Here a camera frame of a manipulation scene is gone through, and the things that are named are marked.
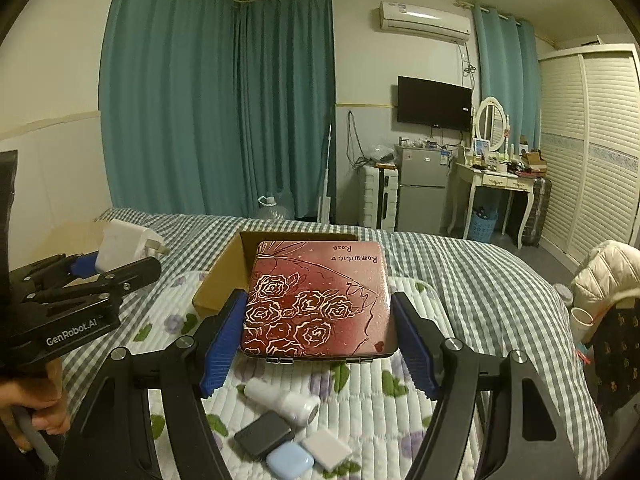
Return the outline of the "person's left hand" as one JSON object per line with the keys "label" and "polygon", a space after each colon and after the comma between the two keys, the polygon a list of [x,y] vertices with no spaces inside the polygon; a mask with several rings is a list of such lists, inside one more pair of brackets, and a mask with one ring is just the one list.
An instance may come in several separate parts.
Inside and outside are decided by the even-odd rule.
{"label": "person's left hand", "polygon": [[47,434],[65,434],[70,429],[68,395],[63,388],[63,365],[60,359],[46,364],[47,377],[2,379],[1,422],[17,448],[26,453],[32,449],[12,415],[12,406],[34,411],[32,426]]}

